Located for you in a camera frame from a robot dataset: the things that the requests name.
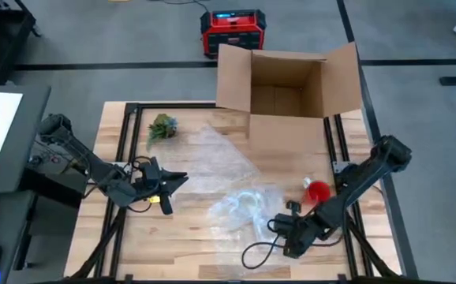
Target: small plant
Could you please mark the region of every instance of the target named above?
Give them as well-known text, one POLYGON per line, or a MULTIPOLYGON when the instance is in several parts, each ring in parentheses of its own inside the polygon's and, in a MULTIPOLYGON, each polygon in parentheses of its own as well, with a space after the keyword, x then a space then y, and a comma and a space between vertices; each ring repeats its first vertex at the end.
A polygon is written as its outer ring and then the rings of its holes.
POLYGON ((155 121, 149 125, 147 149, 161 139, 171 138, 178 130, 178 121, 166 114, 158 114, 155 121))

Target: red power station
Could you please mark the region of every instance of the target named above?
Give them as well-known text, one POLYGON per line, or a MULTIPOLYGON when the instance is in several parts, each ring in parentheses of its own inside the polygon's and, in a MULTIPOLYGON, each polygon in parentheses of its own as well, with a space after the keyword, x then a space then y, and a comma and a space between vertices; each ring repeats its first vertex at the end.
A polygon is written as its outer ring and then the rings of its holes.
POLYGON ((267 23, 259 9, 206 12, 200 23, 204 54, 209 58, 218 56, 220 43, 247 49, 263 48, 267 23))

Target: yellow tag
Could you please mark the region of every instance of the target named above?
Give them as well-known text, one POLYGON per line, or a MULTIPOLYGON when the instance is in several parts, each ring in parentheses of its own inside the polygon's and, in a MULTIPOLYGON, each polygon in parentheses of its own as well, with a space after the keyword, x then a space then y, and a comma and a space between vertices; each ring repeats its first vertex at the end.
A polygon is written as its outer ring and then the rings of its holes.
POLYGON ((159 202, 159 196, 151 196, 151 197, 149 197, 149 202, 158 203, 159 202))

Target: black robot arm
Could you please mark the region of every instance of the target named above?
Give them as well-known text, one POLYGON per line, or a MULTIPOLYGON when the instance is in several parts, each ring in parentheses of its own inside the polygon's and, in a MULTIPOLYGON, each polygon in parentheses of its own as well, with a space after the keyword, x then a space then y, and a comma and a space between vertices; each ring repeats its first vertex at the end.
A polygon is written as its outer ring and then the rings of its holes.
POLYGON ((44 119, 39 127, 39 136, 42 142, 57 144, 70 153, 86 169, 100 191, 119 207, 159 196, 163 213, 171 214, 169 196, 188 180, 187 173, 160 169, 153 157, 140 163, 136 169, 142 173, 142 177, 130 184, 131 177, 123 168, 105 163, 73 135, 72 124, 63 114, 50 115, 44 119))
POLYGON ((275 216, 274 230, 286 239, 284 255, 298 258, 316 238, 327 240, 339 227, 348 226, 346 209, 380 178, 404 170, 411 151, 393 136, 383 136, 360 165, 347 166, 338 176, 340 193, 317 205, 307 215, 275 216))

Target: cardboard box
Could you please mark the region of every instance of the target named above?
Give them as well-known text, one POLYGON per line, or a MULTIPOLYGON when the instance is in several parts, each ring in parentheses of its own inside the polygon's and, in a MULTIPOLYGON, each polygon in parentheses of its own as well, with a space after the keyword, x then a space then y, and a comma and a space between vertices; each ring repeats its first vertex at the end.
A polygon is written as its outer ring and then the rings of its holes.
POLYGON ((323 118, 361 107, 356 45, 306 54, 221 44, 216 105, 248 113, 251 148, 324 151, 323 118))

